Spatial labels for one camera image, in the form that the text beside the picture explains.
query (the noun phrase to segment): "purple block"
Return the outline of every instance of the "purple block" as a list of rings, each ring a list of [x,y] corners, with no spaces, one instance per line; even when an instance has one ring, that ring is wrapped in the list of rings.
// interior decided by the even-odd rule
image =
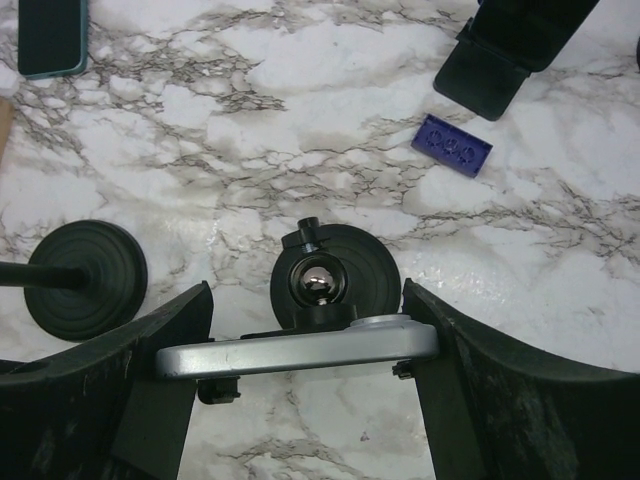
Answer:
[[[427,116],[411,146],[469,177],[478,175],[493,148],[433,115]]]

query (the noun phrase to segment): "tripod base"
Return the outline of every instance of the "tripod base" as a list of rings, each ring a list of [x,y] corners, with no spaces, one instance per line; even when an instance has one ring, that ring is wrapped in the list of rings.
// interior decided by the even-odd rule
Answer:
[[[136,240],[110,223],[83,220],[47,235],[31,265],[78,268],[78,290],[25,288],[33,319],[63,340],[96,337],[133,319],[147,290],[147,264]]]

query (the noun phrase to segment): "black disc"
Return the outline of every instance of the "black disc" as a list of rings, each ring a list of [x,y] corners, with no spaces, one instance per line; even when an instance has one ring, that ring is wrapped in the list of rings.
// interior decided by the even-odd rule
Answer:
[[[356,307],[358,318],[397,313],[402,285],[395,260],[380,240],[350,225],[323,225],[321,251],[337,257],[347,272],[340,303]],[[296,302],[289,275],[305,256],[301,248],[285,248],[271,274],[271,305],[282,328],[294,327],[294,316],[305,308]]]
[[[129,322],[147,290],[147,263],[138,242],[107,222],[60,227],[40,242],[29,263],[79,268],[87,277],[80,290],[24,290],[33,319],[63,340],[87,340]]]

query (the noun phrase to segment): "marble surface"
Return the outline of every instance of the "marble surface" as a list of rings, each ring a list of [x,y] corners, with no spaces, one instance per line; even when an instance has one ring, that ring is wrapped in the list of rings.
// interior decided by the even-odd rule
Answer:
[[[92,1],[75,78],[15,75],[0,2],[0,259],[77,219],[114,221],[150,264],[142,312],[200,280],[213,334],[271,330],[268,280],[297,219],[379,236],[463,312],[584,362],[640,370],[637,0],[602,0],[487,122],[433,91],[472,0]],[[409,148],[427,112],[495,145],[476,180]],[[0,290],[0,356],[70,344]],[[412,382],[388,365],[246,377],[197,404],[180,478],[433,479]]]

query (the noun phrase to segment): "silver metal bar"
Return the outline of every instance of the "silver metal bar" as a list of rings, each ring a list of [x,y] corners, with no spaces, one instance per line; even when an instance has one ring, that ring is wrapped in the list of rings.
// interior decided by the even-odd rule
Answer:
[[[438,354],[435,328],[406,315],[357,320],[341,332],[183,345],[156,354],[160,378],[221,378]]]

